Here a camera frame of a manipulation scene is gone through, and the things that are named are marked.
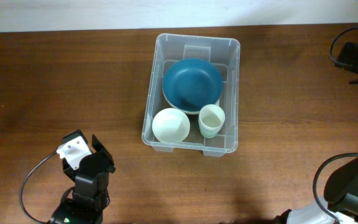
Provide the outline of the grey plastic cup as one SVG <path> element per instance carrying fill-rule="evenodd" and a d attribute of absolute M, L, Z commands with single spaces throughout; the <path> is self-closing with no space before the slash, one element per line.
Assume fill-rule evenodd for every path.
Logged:
<path fill-rule="evenodd" d="M 219 119 L 200 119 L 199 124 L 200 128 L 208 132 L 219 131 L 223 126 Z"/>

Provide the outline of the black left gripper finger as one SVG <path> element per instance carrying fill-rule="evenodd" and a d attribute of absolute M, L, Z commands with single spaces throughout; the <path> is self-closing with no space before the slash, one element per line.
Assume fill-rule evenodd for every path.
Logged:
<path fill-rule="evenodd" d="M 109 163 L 114 166 L 114 160 L 112 158 L 112 155 L 108 152 L 108 150 L 103 146 L 103 144 L 99 141 L 99 139 L 93 134 L 92 135 L 92 147 L 94 150 L 105 157 L 108 158 Z"/>
<path fill-rule="evenodd" d="M 62 139 L 62 143 L 65 144 L 65 143 L 67 143 L 67 142 L 69 142 L 69 141 L 71 141 L 71 140 L 73 140 L 74 138 L 77 138 L 77 137 L 82 137 L 84 142 L 86 144 L 88 143 L 88 140 L 85 138 L 85 135 L 79 129 L 77 129 L 76 131 L 64 136 L 63 139 Z"/>

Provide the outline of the cream plastic cup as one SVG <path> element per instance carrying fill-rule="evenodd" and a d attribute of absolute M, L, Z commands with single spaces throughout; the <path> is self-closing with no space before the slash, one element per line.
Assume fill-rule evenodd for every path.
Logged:
<path fill-rule="evenodd" d="M 221 107 L 216 105 L 206 105 L 199 113 L 199 120 L 200 119 L 219 119 L 224 124 L 226 115 Z"/>

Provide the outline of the green plastic cup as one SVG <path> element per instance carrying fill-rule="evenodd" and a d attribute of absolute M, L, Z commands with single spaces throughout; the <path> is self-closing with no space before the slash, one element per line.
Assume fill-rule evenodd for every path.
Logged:
<path fill-rule="evenodd" d="M 200 133 L 204 138 L 213 138 L 218 134 L 218 132 L 219 132 L 219 129 L 210 130 L 210 129 L 205 129 L 200 126 Z"/>

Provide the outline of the white plastic bowl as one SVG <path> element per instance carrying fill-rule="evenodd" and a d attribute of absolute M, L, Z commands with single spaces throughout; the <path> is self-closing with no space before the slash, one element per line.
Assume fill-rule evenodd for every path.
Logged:
<path fill-rule="evenodd" d="M 190 133 L 187 115 L 175 108 L 159 111 L 152 122 L 154 136 L 163 143 L 177 143 L 185 140 Z"/>

